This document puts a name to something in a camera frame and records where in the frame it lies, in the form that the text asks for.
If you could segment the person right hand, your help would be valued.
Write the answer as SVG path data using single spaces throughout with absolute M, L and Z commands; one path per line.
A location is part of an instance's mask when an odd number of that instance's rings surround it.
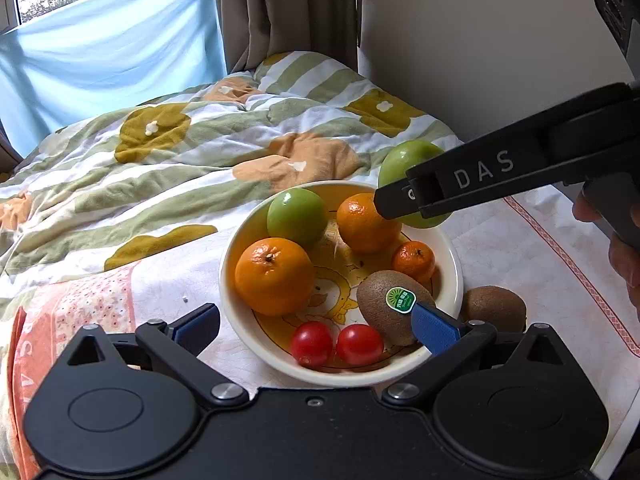
M 601 215 L 586 200 L 584 192 L 580 191 L 573 205 L 574 217 L 581 222 L 596 222 Z M 611 237 L 608 248 L 608 261 L 614 271 L 625 281 L 631 304 L 640 308 L 640 257 L 634 248 L 625 244 L 616 234 Z

